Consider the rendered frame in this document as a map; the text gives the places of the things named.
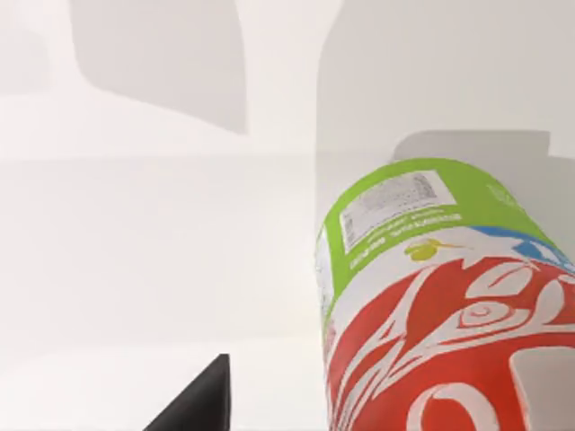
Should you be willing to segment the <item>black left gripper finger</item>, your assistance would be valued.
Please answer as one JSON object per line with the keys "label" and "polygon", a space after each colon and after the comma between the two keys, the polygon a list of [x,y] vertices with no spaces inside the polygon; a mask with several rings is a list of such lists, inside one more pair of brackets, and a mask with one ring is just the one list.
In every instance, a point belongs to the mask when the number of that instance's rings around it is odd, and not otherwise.
{"label": "black left gripper finger", "polygon": [[218,355],[143,431],[230,431],[230,356]]}

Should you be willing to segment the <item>red white and green can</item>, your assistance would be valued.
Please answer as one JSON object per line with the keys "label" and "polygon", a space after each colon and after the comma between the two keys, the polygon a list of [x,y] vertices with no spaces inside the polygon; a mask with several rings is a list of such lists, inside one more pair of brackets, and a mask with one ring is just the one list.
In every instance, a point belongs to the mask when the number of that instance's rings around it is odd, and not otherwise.
{"label": "red white and green can", "polygon": [[329,431],[575,431],[575,264],[489,173],[369,173],[315,262]]}

